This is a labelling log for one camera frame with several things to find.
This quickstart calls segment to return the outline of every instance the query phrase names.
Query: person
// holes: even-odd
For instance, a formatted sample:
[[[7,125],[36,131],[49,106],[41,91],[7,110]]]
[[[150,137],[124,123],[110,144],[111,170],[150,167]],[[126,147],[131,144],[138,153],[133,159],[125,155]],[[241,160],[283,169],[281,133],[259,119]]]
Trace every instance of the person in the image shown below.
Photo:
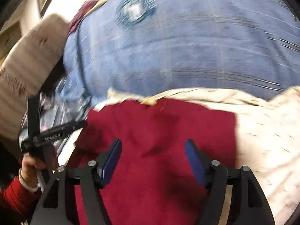
[[[55,170],[57,151],[51,159],[52,169]],[[0,224],[20,224],[26,221],[41,195],[35,168],[44,169],[45,163],[39,158],[26,153],[22,159],[22,167],[18,177],[3,191],[0,191]]]

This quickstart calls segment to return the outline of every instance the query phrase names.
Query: white patch on blue fabric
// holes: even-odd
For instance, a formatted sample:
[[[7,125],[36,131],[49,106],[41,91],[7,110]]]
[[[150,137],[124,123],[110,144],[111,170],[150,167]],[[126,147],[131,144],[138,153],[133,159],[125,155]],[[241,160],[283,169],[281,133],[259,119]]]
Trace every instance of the white patch on blue fabric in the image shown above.
[[[132,28],[155,12],[156,0],[123,0],[116,9],[116,23],[123,28]]]

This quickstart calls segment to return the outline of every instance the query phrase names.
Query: red fabric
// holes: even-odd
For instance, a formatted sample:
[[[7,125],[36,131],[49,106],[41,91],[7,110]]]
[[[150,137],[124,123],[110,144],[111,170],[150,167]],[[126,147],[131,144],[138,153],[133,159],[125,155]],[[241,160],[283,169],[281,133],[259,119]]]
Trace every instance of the red fabric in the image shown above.
[[[235,166],[235,116],[198,104],[161,99],[90,111],[70,165],[83,166],[120,138],[123,151],[101,195],[113,225],[194,224],[205,190],[196,183],[184,153],[193,139],[211,159]],[[80,186],[75,187],[81,225],[86,225]]]
[[[32,209],[40,195],[40,192],[31,193],[23,187],[18,177],[10,183],[7,189],[0,191],[0,199],[4,201],[5,205],[22,215]]]
[[[97,2],[98,0],[89,0],[84,2],[84,4],[81,6],[77,14],[74,16],[74,18],[71,20],[69,24],[68,35],[70,35],[72,32],[74,32],[77,29],[77,26],[82,20],[82,18],[84,17],[84,15],[86,15],[86,13],[89,10],[91,10],[96,5]]]

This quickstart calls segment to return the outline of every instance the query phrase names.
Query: blue fabric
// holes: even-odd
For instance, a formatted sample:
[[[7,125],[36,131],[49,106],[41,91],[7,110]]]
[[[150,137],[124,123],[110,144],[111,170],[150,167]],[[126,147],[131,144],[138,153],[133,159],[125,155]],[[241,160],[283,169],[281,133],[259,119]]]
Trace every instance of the blue fabric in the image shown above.
[[[130,28],[116,21],[122,2],[109,0],[69,36],[63,99],[88,91],[95,105],[109,87],[144,96],[210,87],[269,100],[300,85],[300,22],[282,0],[156,0]]]

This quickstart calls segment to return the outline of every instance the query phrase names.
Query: beige cloth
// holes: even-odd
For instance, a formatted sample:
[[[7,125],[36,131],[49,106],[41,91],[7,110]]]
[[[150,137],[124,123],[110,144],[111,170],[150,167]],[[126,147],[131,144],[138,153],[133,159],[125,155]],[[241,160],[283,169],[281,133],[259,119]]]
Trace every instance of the beige cloth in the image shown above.
[[[0,67],[0,134],[18,138],[27,97],[37,94],[61,58],[68,24],[53,14],[38,23],[11,49]]]
[[[270,204],[276,225],[283,225],[300,201],[300,87],[291,87],[267,102],[239,90],[186,88],[141,97],[109,89],[105,105],[137,100],[153,105],[162,97],[202,104],[236,114],[237,168],[249,166]],[[227,191],[220,224],[226,224]]]

